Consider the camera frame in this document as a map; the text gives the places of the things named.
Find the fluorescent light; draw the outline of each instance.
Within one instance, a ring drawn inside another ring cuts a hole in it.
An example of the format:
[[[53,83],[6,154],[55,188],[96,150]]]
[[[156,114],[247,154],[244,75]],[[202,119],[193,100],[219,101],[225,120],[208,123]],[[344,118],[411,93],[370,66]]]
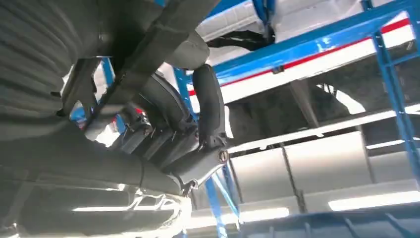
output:
[[[407,113],[415,112],[418,110],[420,110],[420,104],[415,104],[415,105],[406,107]],[[383,120],[387,118],[392,118],[392,117],[395,117],[395,111],[392,111],[392,110],[384,111],[384,112],[380,112],[376,114],[360,116],[354,119],[344,120],[337,123],[320,126],[313,129],[301,130],[301,131],[297,131],[297,132],[293,132],[293,133],[289,133],[285,135],[279,135],[279,136],[270,137],[266,139],[247,142],[247,143],[235,146],[235,147],[231,147],[228,149],[228,151],[229,153],[234,153],[238,151],[250,150],[254,148],[259,148],[264,145],[271,145],[271,144],[276,144],[280,142],[296,140],[296,139],[305,138],[308,136],[313,136],[318,133],[327,133],[327,132],[331,132],[335,130],[340,130],[343,128],[349,128],[352,126],[366,124],[366,123]]]
[[[109,147],[118,137],[119,133],[113,131],[110,125],[106,125],[105,129],[96,137],[96,141]]]
[[[419,191],[396,192],[382,195],[341,199],[330,201],[328,205],[333,211],[345,211],[367,207],[404,204],[411,202],[420,202]]]
[[[318,84],[317,87],[320,89],[323,89],[326,93],[332,94],[334,92],[334,87],[328,84],[324,84],[324,86],[321,84]],[[345,107],[347,107],[347,110],[352,115],[366,112],[366,109],[363,107],[362,104],[360,104],[358,101],[354,100],[348,94],[340,90],[336,90],[335,98]]]
[[[366,146],[366,148],[371,150],[371,149],[387,147],[387,146],[391,146],[391,145],[399,145],[399,144],[402,144],[402,143],[404,143],[404,140],[393,140],[393,141],[388,141],[388,142],[384,142],[384,143],[368,145],[368,146]]]
[[[239,214],[241,222],[271,220],[287,216],[289,216],[289,209],[285,207],[245,211]],[[236,216],[232,213],[223,214],[221,219],[225,224],[235,224],[238,221]],[[187,229],[210,227],[215,225],[216,219],[213,216],[192,217]]]
[[[125,184],[120,183],[118,185],[118,190],[122,191],[122,190],[124,190],[124,188],[125,188]]]

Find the ceiling light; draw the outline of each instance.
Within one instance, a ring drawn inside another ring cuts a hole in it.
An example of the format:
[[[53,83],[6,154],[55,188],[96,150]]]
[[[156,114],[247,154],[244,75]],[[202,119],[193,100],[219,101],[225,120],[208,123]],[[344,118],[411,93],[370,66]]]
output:
[[[328,205],[333,211],[345,211],[411,202],[420,202],[419,191],[396,192],[382,195],[341,199],[330,201]]]
[[[107,125],[105,129],[96,137],[96,141],[104,144],[106,147],[111,146],[114,141],[119,137],[119,133],[113,131],[110,125]]]
[[[384,142],[384,143],[368,145],[368,146],[366,146],[366,148],[371,150],[371,149],[387,147],[387,146],[391,146],[391,145],[399,145],[399,144],[402,144],[402,143],[404,143],[404,140],[393,140],[393,141],[388,141],[388,142]]]
[[[124,190],[124,188],[125,188],[125,184],[120,183],[118,185],[118,190],[122,191],[122,190]]]
[[[285,207],[245,211],[239,214],[241,222],[271,220],[287,216],[289,216],[289,209]],[[238,221],[236,216],[232,213],[223,214],[221,219],[224,224],[235,224]],[[213,216],[192,217],[187,229],[210,227],[215,225],[216,219]]]

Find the blue steel beam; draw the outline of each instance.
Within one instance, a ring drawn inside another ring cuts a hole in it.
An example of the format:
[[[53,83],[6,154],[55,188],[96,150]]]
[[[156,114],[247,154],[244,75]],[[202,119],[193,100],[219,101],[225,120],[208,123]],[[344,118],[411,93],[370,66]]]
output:
[[[220,193],[226,200],[226,203],[230,207],[230,210],[232,210],[232,213],[236,216],[237,219],[239,219],[239,210],[237,209],[236,204],[232,199],[232,195],[229,189],[223,185],[223,182],[217,173],[214,173],[211,178],[213,179],[214,184],[216,184],[216,186],[220,189]]]
[[[214,67],[220,84],[271,70],[304,57],[345,45],[377,31],[411,0],[395,0],[314,31],[251,52]]]
[[[407,9],[414,36],[417,39],[417,50],[420,53],[420,1],[412,0],[411,7]]]
[[[375,9],[373,8],[370,0],[363,0],[361,1],[361,4],[363,9],[367,12],[374,11]],[[392,62],[391,55],[383,41],[381,32],[375,32],[372,40],[376,49],[379,68],[388,91],[388,96],[391,101],[392,108],[396,113],[398,130],[404,140],[404,145],[414,177],[417,180],[417,183],[420,184],[420,155],[416,147],[416,142],[414,141],[415,131],[410,115],[408,115],[405,111],[405,97],[400,85],[397,71],[395,70],[395,65]]]
[[[227,238],[226,228],[222,220],[222,211],[220,209],[220,203],[217,198],[216,188],[214,187],[213,180],[210,178],[206,181],[207,196],[209,197],[209,203],[211,211],[216,218],[216,229],[219,238]]]

